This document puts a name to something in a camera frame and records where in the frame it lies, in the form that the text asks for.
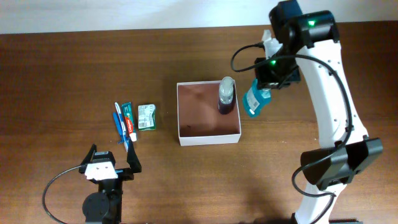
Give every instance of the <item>green indicator light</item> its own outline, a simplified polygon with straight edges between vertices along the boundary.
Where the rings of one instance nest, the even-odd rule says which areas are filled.
[[[310,26],[315,26],[315,21],[309,21],[308,24],[309,24]]]

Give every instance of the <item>toothpaste tube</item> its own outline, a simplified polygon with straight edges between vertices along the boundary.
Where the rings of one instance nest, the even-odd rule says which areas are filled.
[[[124,119],[126,120],[127,130],[129,131],[129,135],[132,141],[137,141],[137,133],[134,128],[134,117],[132,115],[131,103],[123,103],[122,111],[124,114]]]

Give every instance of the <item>toothbrush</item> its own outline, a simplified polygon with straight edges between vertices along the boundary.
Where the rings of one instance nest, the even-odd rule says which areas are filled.
[[[126,126],[124,125],[122,111],[121,111],[120,106],[119,106],[119,104],[117,102],[114,103],[114,106],[116,107],[116,111],[118,112],[120,126],[122,127],[122,136],[123,136],[123,141],[124,141],[124,147],[126,148],[126,152],[128,152],[129,151],[129,144],[128,144],[128,137],[126,136],[127,129],[126,129]]]
[[[122,133],[122,127],[120,126],[119,115],[115,112],[113,112],[112,115],[114,123],[116,125],[116,129],[118,130],[118,133],[120,135],[120,141],[118,142],[118,144],[121,144],[123,143],[123,133]]]

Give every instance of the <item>white label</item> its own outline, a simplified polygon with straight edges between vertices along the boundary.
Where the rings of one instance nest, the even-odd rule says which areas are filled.
[[[257,109],[257,107],[260,105],[260,103],[257,101],[256,97],[254,96],[253,89],[250,88],[248,91],[248,94],[246,95],[246,99],[248,101],[248,105],[250,109],[253,111]]]
[[[154,126],[153,113],[155,113],[155,105],[138,106],[138,129]]]

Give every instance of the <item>bottle cap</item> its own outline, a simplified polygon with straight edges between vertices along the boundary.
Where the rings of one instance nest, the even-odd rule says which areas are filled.
[[[224,77],[218,91],[220,96],[231,96],[234,93],[234,80],[231,77]]]
[[[130,134],[131,141],[137,141],[137,133]]]

